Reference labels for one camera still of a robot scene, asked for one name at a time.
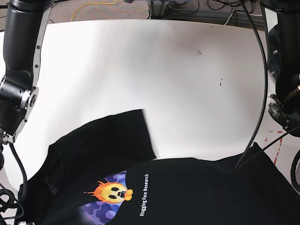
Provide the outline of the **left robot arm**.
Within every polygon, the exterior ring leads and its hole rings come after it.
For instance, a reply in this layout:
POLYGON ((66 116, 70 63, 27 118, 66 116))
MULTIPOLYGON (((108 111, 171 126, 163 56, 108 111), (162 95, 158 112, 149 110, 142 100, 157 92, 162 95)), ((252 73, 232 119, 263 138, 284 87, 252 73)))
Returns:
POLYGON ((257 28, 240 2, 252 25, 259 44, 264 66, 264 96, 260 117, 254 133, 239 158, 235 169, 250 161, 248 151, 267 109, 272 119, 284 130, 283 137, 300 136, 300 2, 298 0, 262 0, 260 6, 264 23, 267 49, 257 28))

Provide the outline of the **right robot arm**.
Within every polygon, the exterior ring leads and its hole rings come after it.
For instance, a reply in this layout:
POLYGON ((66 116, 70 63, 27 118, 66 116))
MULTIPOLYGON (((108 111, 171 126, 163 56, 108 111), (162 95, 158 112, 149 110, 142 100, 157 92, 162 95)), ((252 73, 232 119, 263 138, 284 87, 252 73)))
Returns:
POLYGON ((1 187, 0 194, 7 195, 8 201, 1 200, 0 211, 17 210, 15 216, 1 217, 2 225, 24 215, 21 202, 27 192, 27 175, 14 143, 38 97, 41 48, 53 4, 53 0, 11 0, 7 6, 3 43, 6 70, 0 82, 0 145, 10 147, 20 167, 23 186, 18 198, 1 187))

